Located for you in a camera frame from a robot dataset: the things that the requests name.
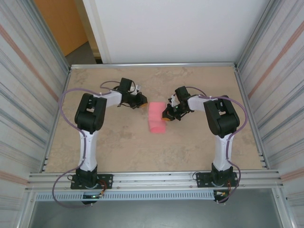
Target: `black mounting bracket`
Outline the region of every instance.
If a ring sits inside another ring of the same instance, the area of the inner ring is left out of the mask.
[[[198,188],[209,187],[235,187],[237,185],[238,176],[233,172],[233,167],[224,171],[218,171],[212,163],[211,172],[197,172],[196,184]]]
[[[103,181],[106,189],[111,189],[113,175],[97,174],[97,167],[92,172],[77,169],[76,174],[72,175],[71,189],[104,189]]]
[[[231,187],[235,187],[237,185],[237,181],[238,181],[238,176],[236,172],[233,172],[232,175],[229,178],[227,178],[226,181],[221,185],[217,185],[214,183],[211,172],[196,173],[196,184],[198,188],[210,188],[210,187],[228,188],[229,183]]]

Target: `pink block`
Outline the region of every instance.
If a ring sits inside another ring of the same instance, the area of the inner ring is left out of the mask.
[[[166,121],[162,120],[162,112],[166,109],[165,102],[150,102],[148,123],[151,133],[165,133]]]

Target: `white wall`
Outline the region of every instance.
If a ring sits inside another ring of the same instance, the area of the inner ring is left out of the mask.
[[[104,63],[236,61],[269,0],[84,0]]]

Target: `striped metal sheet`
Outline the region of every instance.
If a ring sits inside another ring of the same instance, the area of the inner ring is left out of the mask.
[[[282,0],[239,64],[268,165],[304,226],[304,1]]]
[[[0,226],[16,227],[31,172],[39,172],[68,73],[31,1],[0,1]]]

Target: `black clamp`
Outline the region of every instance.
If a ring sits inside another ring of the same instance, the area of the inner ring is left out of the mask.
[[[136,89],[134,81],[122,78],[119,86],[116,86],[114,89],[122,94],[122,103],[128,104],[132,109],[144,107],[148,104],[147,98],[142,95],[141,92],[132,94],[134,91],[131,91],[132,83],[134,84],[134,90]]]
[[[167,104],[167,108],[162,112],[162,119],[165,121],[173,121],[175,119],[180,121],[185,114],[193,112],[188,105],[188,99],[191,95],[188,93],[185,86],[177,88],[175,90],[175,95],[180,103],[176,106],[172,106],[171,98],[168,99],[170,104]]]

